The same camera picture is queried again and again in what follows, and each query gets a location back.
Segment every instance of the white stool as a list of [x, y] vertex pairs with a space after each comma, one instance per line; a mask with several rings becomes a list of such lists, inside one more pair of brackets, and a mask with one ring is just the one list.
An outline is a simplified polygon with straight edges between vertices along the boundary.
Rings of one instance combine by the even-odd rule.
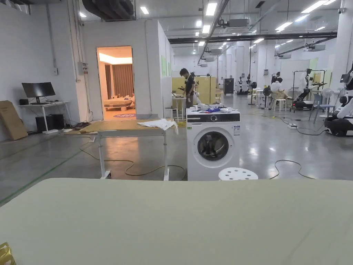
[[276, 99], [276, 103], [277, 101], [280, 103], [280, 111], [281, 111], [281, 108], [282, 108], [282, 102], [284, 101], [285, 102], [285, 111], [287, 111], [287, 101], [285, 99]]
[[241, 169], [239, 167], [228, 167], [218, 173], [220, 180], [248, 180], [259, 179], [259, 177], [252, 171]]

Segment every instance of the washing machine control panel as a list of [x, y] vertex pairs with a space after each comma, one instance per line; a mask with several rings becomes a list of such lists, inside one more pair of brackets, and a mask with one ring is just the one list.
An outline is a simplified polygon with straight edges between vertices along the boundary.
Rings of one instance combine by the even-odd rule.
[[203, 123], [203, 122], [239, 122], [240, 113], [210, 113], [210, 114], [195, 114], [188, 115], [188, 123]]

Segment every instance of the brown curtain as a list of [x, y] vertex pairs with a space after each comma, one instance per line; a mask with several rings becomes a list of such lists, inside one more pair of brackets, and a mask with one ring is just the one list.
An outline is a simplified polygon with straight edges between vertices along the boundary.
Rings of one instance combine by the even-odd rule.
[[110, 65], [106, 65], [106, 79], [107, 79], [108, 99], [111, 99], [112, 98], [112, 77], [110, 73]]
[[113, 65], [115, 95], [132, 96], [133, 75], [132, 64]]

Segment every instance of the security camera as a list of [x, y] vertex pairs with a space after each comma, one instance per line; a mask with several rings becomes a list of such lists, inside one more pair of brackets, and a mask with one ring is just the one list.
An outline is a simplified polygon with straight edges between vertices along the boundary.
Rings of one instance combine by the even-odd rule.
[[342, 13], [344, 13], [346, 10], [347, 10], [346, 7], [339, 8], [339, 9], [338, 9], [338, 14], [342, 14]]

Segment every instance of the bed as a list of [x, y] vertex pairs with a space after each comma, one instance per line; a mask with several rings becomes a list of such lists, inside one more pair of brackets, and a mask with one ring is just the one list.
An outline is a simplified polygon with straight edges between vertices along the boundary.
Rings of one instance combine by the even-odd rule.
[[130, 99], [121, 98], [114, 98], [114, 99], [107, 99], [104, 101], [104, 108], [106, 111], [108, 108], [121, 108], [122, 111], [126, 110], [126, 107], [131, 105]]

